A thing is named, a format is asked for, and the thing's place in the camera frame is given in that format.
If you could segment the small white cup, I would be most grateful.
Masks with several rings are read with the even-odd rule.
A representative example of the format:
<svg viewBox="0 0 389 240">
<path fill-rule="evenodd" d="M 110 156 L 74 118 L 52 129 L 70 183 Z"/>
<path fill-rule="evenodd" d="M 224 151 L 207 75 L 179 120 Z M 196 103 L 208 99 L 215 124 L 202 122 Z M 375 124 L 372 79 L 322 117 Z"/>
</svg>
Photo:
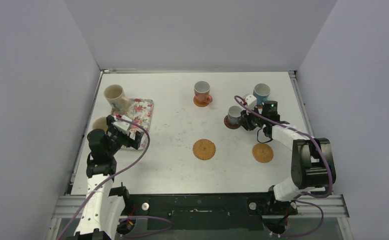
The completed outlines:
<svg viewBox="0 0 389 240">
<path fill-rule="evenodd" d="M 231 125 L 238 125 L 239 121 L 241 120 L 241 117 L 242 117 L 241 112 L 242 112 L 242 109 L 239 106 L 237 106 L 237 105 L 231 106 L 227 112 L 228 122 Z"/>
</svg>

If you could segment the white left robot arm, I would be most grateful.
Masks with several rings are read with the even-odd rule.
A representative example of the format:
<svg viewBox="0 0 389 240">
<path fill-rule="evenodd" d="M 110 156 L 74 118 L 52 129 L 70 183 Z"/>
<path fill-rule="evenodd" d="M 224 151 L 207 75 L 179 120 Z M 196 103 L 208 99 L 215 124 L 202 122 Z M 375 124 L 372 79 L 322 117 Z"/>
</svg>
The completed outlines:
<svg viewBox="0 0 389 240">
<path fill-rule="evenodd" d="M 113 187 L 117 172 L 114 155 L 123 147 L 139 149 L 145 131 L 130 130 L 135 123 L 127 116 L 106 117 L 107 130 L 96 128 L 87 134 L 87 193 L 72 240 L 113 240 L 120 215 L 128 214 L 132 201 L 125 186 Z"/>
</svg>

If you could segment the pink mug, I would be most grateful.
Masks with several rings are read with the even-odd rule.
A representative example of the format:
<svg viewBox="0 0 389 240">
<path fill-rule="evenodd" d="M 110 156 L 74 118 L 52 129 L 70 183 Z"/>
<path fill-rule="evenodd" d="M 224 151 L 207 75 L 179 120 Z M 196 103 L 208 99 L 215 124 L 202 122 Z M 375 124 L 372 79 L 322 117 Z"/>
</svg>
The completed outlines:
<svg viewBox="0 0 389 240">
<path fill-rule="evenodd" d="M 194 94 L 199 102 L 211 103 L 213 101 L 212 96 L 210 95 L 210 84 L 206 81 L 198 81 L 194 85 Z"/>
</svg>

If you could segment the blue mug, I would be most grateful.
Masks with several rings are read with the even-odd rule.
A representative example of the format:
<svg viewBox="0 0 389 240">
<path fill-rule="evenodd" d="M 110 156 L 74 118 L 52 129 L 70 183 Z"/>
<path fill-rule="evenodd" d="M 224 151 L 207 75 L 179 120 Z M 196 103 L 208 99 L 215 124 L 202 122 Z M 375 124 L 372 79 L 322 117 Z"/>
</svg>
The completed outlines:
<svg viewBox="0 0 389 240">
<path fill-rule="evenodd" d="M 268 100 L 271 93 L 270 87 L 265 83 L 258 83 L 253 88 L 253 96 L 256 98 L 256 105 L 261 106 L 263 102 Z"/>
</svg>

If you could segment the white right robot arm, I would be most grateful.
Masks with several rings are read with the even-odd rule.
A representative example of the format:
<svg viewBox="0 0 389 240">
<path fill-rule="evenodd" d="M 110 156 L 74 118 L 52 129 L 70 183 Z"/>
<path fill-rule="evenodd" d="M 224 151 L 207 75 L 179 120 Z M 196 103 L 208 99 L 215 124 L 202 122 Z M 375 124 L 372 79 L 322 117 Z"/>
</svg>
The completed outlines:
<svg viewBox="0 0 389 240">
<path fill-rule="evenodd" d="M 239 123 L 247 130 L 260 128 L 271 141 L 286 146 L 291 151 L 290 175 L 284 181 L 271 187 L 272 196 L 265 200 L 266 209 L 272 214 L 282 211 L 288 201 L 302 195 L 318 198 L 314 189 L 325 188 L 320 198 L 332 193 L 336 182 L 331 143 L 327 138 L 316 138 L 296 129 L 278 114 L 276 101 L 265 101 L 262 109 L 248 108 L 247 101 L 235 96 L 236 102 L 243 108 Z"/>
</svg>

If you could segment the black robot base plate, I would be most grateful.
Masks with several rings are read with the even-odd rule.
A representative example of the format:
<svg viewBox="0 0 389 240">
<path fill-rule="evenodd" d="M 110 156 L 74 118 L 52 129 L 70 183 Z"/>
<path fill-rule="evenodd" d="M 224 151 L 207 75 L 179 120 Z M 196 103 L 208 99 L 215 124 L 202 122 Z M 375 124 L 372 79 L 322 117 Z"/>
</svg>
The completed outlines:
<svg viewBox="0 0 389 240">
<path fill-rule="evenodd" d="M 124 214 L 149 216 L 147 230 L 261 231 L 282 228 L 297 215 L 293 201 L 277 201 L 270 192 L 204 194 L 132 194 Z"/>
</svg>

